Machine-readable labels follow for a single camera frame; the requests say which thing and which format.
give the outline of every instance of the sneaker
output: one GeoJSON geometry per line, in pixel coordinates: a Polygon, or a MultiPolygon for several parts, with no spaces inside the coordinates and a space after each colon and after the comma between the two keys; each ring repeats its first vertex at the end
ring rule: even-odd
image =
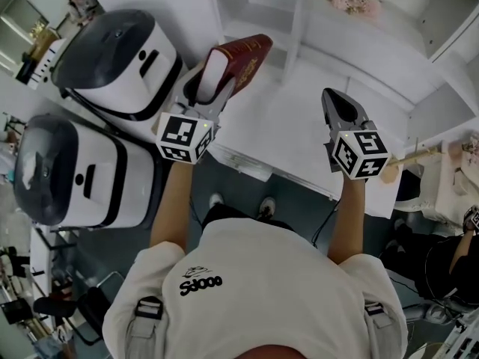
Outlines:
{"type": "Polygon", "coordinates": [[[223,197],[221,194],[219,193],[213,193],[211,194],[211,197],[210,197],[210,209],[213,208],[213,206],[217,205],[217,204],[221,204],[221,205],[224,205],[225,202],[223,201],[223,197]]]}
{"type": "Polygon", "coordinates": [[[260,205],[260,212],[258,213],[257,219],[270,219],[276,210],[276,202],[271,197],[266,197],[260,205]]]}
{"type": "Polygon", "coordinates": [[[406,224],[406,222],[402,218],[398,218],[396,221],[394,221],[394,230],[397,231],[402,225],[406,224]]]}
{"type": "Polygon", "coordinates": [[[384,247],[384,250],[388,250],[390,248],[396,248],[396,250],[400,247],[399,242],[396,239],[392,239],[389,241],[386,246],[384,247]]]}

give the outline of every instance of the buckle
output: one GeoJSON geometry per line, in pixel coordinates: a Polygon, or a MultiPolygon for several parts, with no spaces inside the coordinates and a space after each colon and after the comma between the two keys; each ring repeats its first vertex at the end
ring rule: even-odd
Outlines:
{"type": "Polygon", "coordinates": [[[136,305],[135,315],[148,319],[161,320],[163,315],[163,302],[155,296],[142,298],[136,305]]]}
{"type": "Polygon", "coordinates": [[[392,320],[379,302],[368,304],[365,306],[367,314],[372,318],[374,324],[378,328],[384,328],[392,325],[392,320]]]}

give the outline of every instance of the wooden stick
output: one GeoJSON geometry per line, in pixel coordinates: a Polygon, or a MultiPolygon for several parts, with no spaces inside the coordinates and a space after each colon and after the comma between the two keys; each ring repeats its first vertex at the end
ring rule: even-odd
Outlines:
{"type": "Polygon", "coordinates": [[[437,155],[437,154],[442,154],[442,152],[439,152],[437,147],[433,147],[430,150],[424,150],[424,151],[419,152],[419,153],[412,153],[409,156],[407,156],[406,158],[400,159],[399,161],[398,160],[392,160],[388,163],[388,166],[398,166],[398,165],[402,165],[402,164],[407,164],[407,163],[410,163],[410,162],[415,162],[418,159],[428,157],[428,156],[434,156],[434,155],[437,155]]]}

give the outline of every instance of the printed logo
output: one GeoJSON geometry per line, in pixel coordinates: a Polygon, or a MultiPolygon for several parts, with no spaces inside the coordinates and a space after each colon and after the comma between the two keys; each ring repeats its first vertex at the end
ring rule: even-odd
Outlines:
{"type": "MultiPolygon", "coordinates": [[[[207,272],[211,272],[211,270],[207,269],[206,267],[202,266],[196,266],[196,267],[190,267],[186,273],[183,275],[185,278],[191,278],[191,277],[199,277],[200,274],[204,274],[207,272]]],[[[223,280],[221,277],[208,277],[208,278],[201,278],[201,279],[193,279],[193,280],[187,280],[180,284],[180,295],[181,296],[186,296],[190,292],[197,292],[198,290],[204,290],[207,289],[208,287],[215,287],[215,286],[221,286],[223,284],[223,280]]]]}
{"type": "Polygon", "coordinates": [[[186,296],[190,292],[197,292],[199,289],[207,289],[208,287],[214,286],[221,286],[223,284],[223,280],[221,277],[209,277],[209,278],[201,278],[201,279],[194,279],[192,281],[187,280],[180,284],[180,289],[184,290],[180,292],[181,296],[186,296]]]}
{"type": "Polygon", "coordinates": [[[211,270],[208,270],[204,267],[201,266],[196,266],[196,267],[190,267],[187,271],[186,274],[184,274],[184,278],[191,278],[191,277],[199,277],[200,274],[203,274],[204,272],[211,272],[211,270]]]}

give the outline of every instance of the cable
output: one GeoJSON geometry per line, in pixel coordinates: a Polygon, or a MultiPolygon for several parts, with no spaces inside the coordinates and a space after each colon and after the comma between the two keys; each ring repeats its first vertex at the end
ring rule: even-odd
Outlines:
{"type": "Polygon", "coordinates": [[[198,224],[202,225],[201,223],[201,220],[200,220],[200,217],[198,217],[198,214],[196,212],[196,208],[195,208],[195,204],[193,203],[193,198],[189,198],[189,208],[192,210],[192,217],[193,217],[193,220],[198,222],[198,224]]]}
{"type": "Polygon", "coordinates": [[[416,354],[417,352],[419,352],[420,350],[426,350],[428,349],[429,347],[432,347],[432,346],[437,346],[438,344],[440,344],[441,346],[444,344],[443,342],[434,342],[434,343],[428,343],[426,344],[425,346],[421,346],[419,347],[416,351],[414,351],[410,356],[408,356],[408,358],[412,358],[412,356],[414,354],[416,354]]]}
{"type": "Polygon", "coordinates": [[[405,307],[403,307],[403,310],[407,310],[408,308],[411,308],[411,307],[416,307],[416,306],[421,306],[421,303],[414,303],[414,304],[410,304],[409,306],[405,306],[405,307]]]}
{"type": "Polygon", "coordinates": [[[339,203],[341,202],[341,199],[335,204],[335,206],[332,208],[331,212],[329,212],[328,216],[326,217],[326,219],[324,220],[324,222],[321,224],[321,226],[319,226],[317,228],[317,230],[314,232],[314,235],[313,237],[311,238],[311,243],[313,244],[313,246],[315,248],[317,248],[317,245],[316,245],[316,242],[317,242],[317,239],[320,237],[320,233],[321,231],[323,230],[323,228],[325,227],[326,223],[329,221],[329,219],[331,218],[331,216],[333,215],[333,213],[336,211],[336,209],[338,208],[338,205],[339,203]]]}
{"type": "MultiPolygon", "coordinates": [[[[409,286],[406,285],[405,283],[400,282],[400,281],[395,280],[395,279],[392,279],[391,277],[390,277],[389,279],[391,279],[391,280],[392,280],[393,282],[395,282],[395,283],[402,284],[404,287],[407,287],[409,290],[411,290],[412,292],[415,292],[416,294],[419,295],[419,292],[417,292],[416,290],[412,289],[411,287],[409,287],[409,286]]],[[[439,306],[441,306],[441,307],[444,309],[446,315],[448,314],[448,311],[449,311],[449,313],[450,313],[451,315],[449,315],[448,317],[451,319],[452,322],[458,320],[461,316],[463,316],[462,313],[458,313],[457,311],[451,309],[450,307],[446,306],[445,304],[442,304],[438,299],[429,299],[429,301],[432,301],[432,302],[438,304],[439,306]]],[[[404,307],[403,310],[406,309],[406,308],[408,308],[408,307],[413,307],[413,306],[417,306],[417,304],[413,304],[413,305],[411,305],[411,306],[404,307]]]]}

